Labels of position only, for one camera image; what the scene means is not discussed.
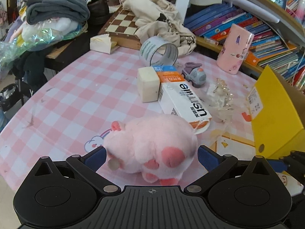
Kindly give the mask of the pink plush pig toy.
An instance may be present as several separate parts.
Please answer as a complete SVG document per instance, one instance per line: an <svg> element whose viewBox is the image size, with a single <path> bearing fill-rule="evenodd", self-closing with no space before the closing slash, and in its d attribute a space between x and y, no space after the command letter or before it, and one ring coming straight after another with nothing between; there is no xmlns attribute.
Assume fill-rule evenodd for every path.
<svg viewBox="0 0 305 229"><path fill-rule="evenodd" d="M177 185L198 149L193 127L182 117L159 114L114 121L104 148L111 170L141 173L148 183Z"/></svg>

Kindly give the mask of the pearl ribbon hair accessory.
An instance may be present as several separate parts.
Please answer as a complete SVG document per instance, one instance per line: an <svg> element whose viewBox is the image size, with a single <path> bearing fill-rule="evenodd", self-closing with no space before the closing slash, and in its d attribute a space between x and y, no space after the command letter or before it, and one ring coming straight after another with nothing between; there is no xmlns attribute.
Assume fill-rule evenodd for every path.
<svg viewBox="0 0 305 229"><path fill-rule="evenodd" d="M216 78L215 83L210 83L206 93L203 93L203 101L216 122L232 121L237 99L223 79Z"/></svg>

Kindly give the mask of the usmile white orange box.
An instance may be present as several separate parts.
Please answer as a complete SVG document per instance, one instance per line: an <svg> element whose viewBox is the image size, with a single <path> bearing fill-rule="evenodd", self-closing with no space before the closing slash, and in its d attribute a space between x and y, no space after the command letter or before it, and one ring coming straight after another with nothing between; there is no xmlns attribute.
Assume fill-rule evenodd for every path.
<svg viewBox="0 0 305 229"><path fill-rule="evenodd" d="M212 119L203 102L174 66L155 66L160 79L158 102L165 114L185 119L195 134L204 133Z"/></svg>

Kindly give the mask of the grey purple toy truck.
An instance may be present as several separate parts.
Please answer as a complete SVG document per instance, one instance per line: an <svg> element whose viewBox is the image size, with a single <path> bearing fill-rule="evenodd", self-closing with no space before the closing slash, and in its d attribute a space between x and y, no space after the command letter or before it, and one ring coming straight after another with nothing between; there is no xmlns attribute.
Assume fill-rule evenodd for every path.
<svg viewBox="0 0 305 229"><path fill-rule="evenodd" d="M200 63L185 63L181 75L196 88L202 87L206 82L206 73Z"/></svg>

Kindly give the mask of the cream foam cube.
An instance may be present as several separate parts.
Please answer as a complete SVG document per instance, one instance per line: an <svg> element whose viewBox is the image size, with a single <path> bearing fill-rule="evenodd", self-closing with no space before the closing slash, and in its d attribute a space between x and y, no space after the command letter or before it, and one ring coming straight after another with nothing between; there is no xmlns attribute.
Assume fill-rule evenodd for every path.
<svg viewBox="0 0 305 229"><path fill-rule="evenodd" d="M137 89L143 103L158 100L160 79L153 67L137 70Z"/></svg>

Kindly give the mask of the clear packing tape roll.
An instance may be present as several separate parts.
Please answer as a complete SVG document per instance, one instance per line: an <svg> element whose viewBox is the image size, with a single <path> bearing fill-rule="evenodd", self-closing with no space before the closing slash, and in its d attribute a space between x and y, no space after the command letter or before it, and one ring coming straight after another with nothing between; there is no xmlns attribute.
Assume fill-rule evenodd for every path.
<svg viewBox="0 0 305 229"><path fill-rule="evenodd" d="M139 50L139 59L146 67L172 66L177 58L177 47L159 36L148 38Z"/></svg>

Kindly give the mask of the white desk mat with text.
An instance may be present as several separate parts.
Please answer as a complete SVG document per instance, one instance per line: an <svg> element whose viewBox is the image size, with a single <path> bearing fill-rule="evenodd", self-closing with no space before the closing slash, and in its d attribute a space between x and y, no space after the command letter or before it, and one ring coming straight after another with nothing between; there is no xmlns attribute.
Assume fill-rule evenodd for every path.
<svg viewBox="0 0 305 229"><path fill-rule="evenodd" d="M209 148L221 156L231 154L238 160L252 160L255 156L254 142L249 139L229 134L228 132L221 134L219 129L211 131L209 136L212 140ZM288 172L276 170L276 173L291 196L299 195L304 191L304 185L293 178Z"/></svg>

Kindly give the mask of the yellow cardboard box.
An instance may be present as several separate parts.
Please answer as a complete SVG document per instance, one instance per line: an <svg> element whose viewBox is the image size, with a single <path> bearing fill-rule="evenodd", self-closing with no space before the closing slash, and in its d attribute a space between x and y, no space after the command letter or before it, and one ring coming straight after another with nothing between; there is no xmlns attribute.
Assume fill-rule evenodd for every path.
<svg viewBox="0 0 305 229"><path fill-rule="evenodd" d="M304 151L304 95L266 67L247 97L256 153L278 159Z"/></svg>

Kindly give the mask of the torn white paper box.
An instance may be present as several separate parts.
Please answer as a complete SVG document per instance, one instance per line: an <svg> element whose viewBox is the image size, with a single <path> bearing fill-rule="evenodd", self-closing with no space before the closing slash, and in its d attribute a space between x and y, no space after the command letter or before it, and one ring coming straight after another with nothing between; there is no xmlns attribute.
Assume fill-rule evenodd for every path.
<svg viewBox="0 0 305 229"><path fill-rule="evenodd" d="M109 34L103 34L91 37L89 47L92 51L112 54L119 48L119 45L116 41L112 41Z"/></svg>

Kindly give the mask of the pink sticker cylinder canister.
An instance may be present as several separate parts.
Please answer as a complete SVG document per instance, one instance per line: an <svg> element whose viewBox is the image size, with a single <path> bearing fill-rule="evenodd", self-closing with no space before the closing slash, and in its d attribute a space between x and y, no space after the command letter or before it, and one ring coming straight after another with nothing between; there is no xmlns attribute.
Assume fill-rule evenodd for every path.
<svg viewBox="0 0 305 229"><path fill-rule="evenodd" d="M217 66L232 75L237 74L248 55L254 34L236 24L232 24L225 43L218 55Z"/></svg>

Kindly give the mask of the iridescent plastic bag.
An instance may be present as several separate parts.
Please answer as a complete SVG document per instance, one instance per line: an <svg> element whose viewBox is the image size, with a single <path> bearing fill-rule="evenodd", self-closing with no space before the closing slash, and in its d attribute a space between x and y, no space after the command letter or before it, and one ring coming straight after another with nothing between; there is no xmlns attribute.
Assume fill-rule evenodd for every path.
<svg viewBox="0 0 305 229"><path fill-rule="evenodd" d="M74 39L87 31L87 22L51 18L34 25L22 23L9 42L1 42L1 65L8 65L26 51L40 51L60 41Z"/></svg>

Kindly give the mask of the wooden chess board box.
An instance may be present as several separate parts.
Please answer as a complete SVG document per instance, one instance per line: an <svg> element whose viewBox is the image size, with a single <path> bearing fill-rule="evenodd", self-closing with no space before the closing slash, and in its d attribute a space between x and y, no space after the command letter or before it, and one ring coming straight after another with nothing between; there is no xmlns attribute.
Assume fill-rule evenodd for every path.
<svg viewBox="0 0 305 229"><path fill-rule="evenodd" d="M98 35L109 34L110 38L117 42L120 47L139 50L141 42L136 36L136 16L132 11L124 10L119 6L118 10L111 15Z"/></svg>

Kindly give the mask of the cream canvas tote bag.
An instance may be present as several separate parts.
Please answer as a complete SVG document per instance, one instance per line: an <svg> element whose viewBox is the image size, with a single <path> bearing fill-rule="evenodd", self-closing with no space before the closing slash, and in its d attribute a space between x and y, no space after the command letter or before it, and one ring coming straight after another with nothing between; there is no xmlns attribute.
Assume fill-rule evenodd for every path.
<svg viewBox="0 0 305 229"><path fill-rule="evenodd" d="M178 10L167 0L121 0L121 5L136 16L135 35L142 44L159 36L174 44L179 56L190 54L196 47L196 36L184 27Z"/></svg>

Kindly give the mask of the white foam tube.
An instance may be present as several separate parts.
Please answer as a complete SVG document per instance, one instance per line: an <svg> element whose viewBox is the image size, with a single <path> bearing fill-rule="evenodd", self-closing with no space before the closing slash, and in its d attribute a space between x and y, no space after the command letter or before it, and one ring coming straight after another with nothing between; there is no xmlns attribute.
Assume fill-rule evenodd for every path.
<svg viewBox="0 0 305 229"><path fill-rule="evenodd" d="M267 10L261 8L260 6L252 3L248 0L224 0L227 3L230 3L232 5L236 5L244 10L247 10L248 12L257 15L259 18L272 22L272 23L279 23L280 19L276 17L275 15L271 14Z"/></svg>

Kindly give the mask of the grey folded blanket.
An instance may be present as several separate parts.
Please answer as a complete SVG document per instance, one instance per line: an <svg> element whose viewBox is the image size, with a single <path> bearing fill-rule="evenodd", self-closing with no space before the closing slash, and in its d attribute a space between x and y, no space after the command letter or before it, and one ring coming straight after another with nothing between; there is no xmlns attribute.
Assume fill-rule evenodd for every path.
<svg viewBox="0 0 305 229"><path fill-rule="evenodd" d="M78 23L90 17L85 0L27 0L26 21L34 25L51 18L69 18Z"/></svg>

